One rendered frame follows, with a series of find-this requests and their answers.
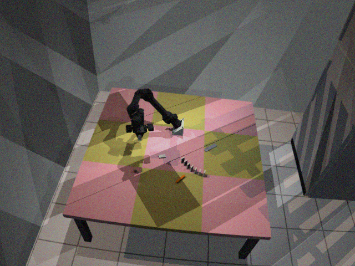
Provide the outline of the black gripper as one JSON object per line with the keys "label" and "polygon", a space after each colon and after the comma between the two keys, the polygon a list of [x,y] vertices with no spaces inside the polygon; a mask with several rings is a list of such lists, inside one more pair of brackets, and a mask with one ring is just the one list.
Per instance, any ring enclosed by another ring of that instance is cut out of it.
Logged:
{"label": "black gripper", "polygon": [[[142,121],[141,124],[144,125],[144,121]],[[153,124],[147,124],[147,126],[144,125],[144,127],[147,127],[148,131],[154,131]],[[132,132],[132,130],[133,130],[133,133],[136,134],[135,128],[133,128],[131,125],[126,125],[126,132],[127,132],[127,133]],[[136,134],[136,136],[137,136],[137,138],[138,138],[138,135],[137,135],[137,134]]]}

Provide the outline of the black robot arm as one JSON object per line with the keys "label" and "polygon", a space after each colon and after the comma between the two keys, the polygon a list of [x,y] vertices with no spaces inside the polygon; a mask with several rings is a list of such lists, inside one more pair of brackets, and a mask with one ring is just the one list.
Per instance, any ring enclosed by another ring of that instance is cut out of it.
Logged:
{"label": "black robot arm", "polygon": [[144,127],[144,125],[141,124],[144,120],[144,109],[139,108],[138,102],[140,99],[151,103],[151,105],[162,115],[162,120],[167,124],[171,123],[175,127],[174,129],[181,126],[182,120],[178,119],[177,114],[172,114],[171,112],[166,111],[154,98],[150,89],[140,89],[135,92],[132,102],[127,107],[127,112],[131,118],[131,126],[135,128],[137,135],[143,135],[147,132],[147,127]]}

